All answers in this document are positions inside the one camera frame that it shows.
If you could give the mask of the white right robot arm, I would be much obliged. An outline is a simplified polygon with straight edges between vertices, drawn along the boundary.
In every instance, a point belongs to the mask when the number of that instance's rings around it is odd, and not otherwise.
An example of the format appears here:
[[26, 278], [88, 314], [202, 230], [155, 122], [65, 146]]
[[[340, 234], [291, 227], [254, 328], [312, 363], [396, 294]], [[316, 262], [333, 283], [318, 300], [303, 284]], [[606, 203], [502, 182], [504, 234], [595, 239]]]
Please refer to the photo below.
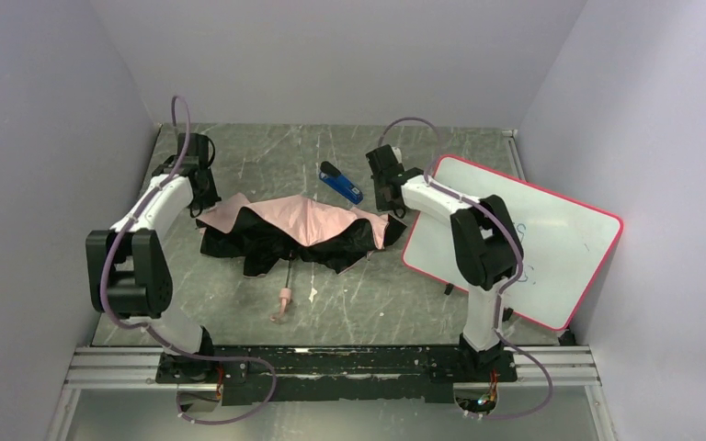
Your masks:
[[436, 181], [419, 168], [405, 169], [390, 145], [366, 153], [380, 209], [402, 218], [415, 210], [450, 229], [455, 265], [468, 285], [467, 319], [460, 351], [474, 368], [504, 352], [503, 292], [523, 272], [523, 247], [505, 201], [474, 198]]

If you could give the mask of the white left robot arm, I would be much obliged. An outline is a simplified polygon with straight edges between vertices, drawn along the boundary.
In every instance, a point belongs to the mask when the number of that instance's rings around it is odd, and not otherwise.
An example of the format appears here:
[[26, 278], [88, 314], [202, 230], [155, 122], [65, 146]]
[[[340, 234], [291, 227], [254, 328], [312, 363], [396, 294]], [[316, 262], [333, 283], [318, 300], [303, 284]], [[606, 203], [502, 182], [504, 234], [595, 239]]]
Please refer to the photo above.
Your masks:
[[201, 383], [220, 368], [209, 332], [173, 302], [174, 284], [162, 243], [178, 216], [197, 217], [220, 201], [206, 135], [177, 135], [177, 152], [153, 171], [134, 207], [107, 230], [85, 239], [93, 308], [122, 329], [149, 334], [162, 348], [158, 382]]

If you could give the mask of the pink and black folding umbrella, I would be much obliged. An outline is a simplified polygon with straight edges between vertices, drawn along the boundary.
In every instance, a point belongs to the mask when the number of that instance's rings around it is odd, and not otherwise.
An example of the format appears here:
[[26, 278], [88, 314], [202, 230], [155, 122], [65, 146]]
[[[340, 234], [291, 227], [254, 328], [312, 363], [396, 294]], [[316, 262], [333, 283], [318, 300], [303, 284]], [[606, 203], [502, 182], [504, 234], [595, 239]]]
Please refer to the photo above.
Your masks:
[[199, 251], [241, 258], [245, 277], [262, 277], [280, 260], [317, 264], [341, 274], [397, 243], [406, 225], [393, 215], [345, 209], [304, 196], [254, 202], [244, 194], [200, 213]]

